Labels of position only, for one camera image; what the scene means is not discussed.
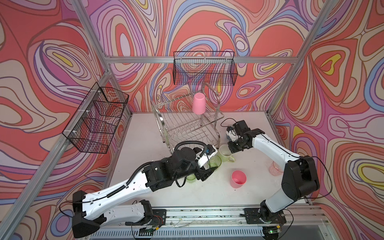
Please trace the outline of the light green ceramic mug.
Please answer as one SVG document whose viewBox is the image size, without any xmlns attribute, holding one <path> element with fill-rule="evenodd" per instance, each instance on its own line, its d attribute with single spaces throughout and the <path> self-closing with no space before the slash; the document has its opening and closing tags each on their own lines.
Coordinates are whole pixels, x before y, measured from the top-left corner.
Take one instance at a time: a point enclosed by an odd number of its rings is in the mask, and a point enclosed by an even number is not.
<svg viewBox="0 0 384 240">
<path fill-rule="evenodd" d="M 234 163 L 236 161 L 235 157 L 233 156 L 232 152 L 229 149 L 228 145 L 221 145 L 219 147 L 218 155 L 222 162 L 231 162 Z"/>
</svg>

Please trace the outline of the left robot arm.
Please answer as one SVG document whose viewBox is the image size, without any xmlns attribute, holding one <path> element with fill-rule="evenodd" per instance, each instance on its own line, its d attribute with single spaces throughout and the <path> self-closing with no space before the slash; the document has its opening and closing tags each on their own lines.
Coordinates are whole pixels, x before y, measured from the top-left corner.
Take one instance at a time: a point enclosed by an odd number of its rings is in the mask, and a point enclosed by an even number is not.
<svg viewBox="0 0 384 240">
<path fill-rule="evenodd" d="M 94 193 L 75 192 L 72 199 L 74 238 L 87 237 L 112 223 L 143 226 L 157 220 L 161 226 L 163 221 L 153 213 L 148 201 L 142 200 L 123 211 L 117 206 L 139 195 L 170 187 L 190 175 L 205 181 L 216 170 L 207 164 L 217 152 L 212 145 L 194 149 L 183 147 L 174 150 L 170 157 L 142 164 L 128 180 L 112 187 Z"/>
</svg>

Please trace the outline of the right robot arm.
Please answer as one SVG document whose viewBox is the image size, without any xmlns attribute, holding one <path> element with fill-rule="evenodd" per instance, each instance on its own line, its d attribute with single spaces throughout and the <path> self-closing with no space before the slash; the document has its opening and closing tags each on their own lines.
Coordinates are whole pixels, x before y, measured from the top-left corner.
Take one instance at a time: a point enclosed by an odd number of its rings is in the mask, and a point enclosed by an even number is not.
<svg viewBox="0 0 384 240">
<path fill-rule="evenodd" d="M 263 223 L 271 222 L 284 208 L 319 190 L 317 167 L 312 157 L 302 157 L 286 149 L 264 131 L 250 129 L 244 120 L 226 127 L 226 135 L 231 153 L 254 148 L 283 170 L 280 189 L 260 204 L 257 216 Z"/>
</svg>

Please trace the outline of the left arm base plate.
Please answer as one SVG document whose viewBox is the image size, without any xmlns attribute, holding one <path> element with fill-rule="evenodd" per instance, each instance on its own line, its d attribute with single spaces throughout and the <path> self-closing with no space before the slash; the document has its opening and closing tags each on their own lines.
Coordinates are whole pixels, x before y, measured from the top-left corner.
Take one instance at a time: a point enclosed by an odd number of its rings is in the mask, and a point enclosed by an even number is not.
<svg viewBox="0 0 384 240">
<path fill-rule="evenodd" d="M 147 214 L 143 219 L 138 222 L 125 222 L 126 226 L 152 226 L 161 227 L 166 223 L 167 210 L 166 209 L 155 209 L 152 213 Z"/>
</svg>

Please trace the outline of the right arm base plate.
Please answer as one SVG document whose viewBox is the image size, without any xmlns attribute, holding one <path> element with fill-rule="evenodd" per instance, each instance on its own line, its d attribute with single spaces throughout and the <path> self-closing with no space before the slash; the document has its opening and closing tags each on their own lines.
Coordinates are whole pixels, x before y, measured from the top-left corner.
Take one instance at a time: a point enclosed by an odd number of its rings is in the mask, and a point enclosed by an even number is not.
<svg viewBox="0 0 384 240">
<path fill-rule="evenodd" d="M 287 223 L 283 211 L 271 213 L 268 209 L 262 208 L 245 208 L 240 217 L 246 219 L 247 224 L 276 224 L 284 225 Z"/>
</svg>

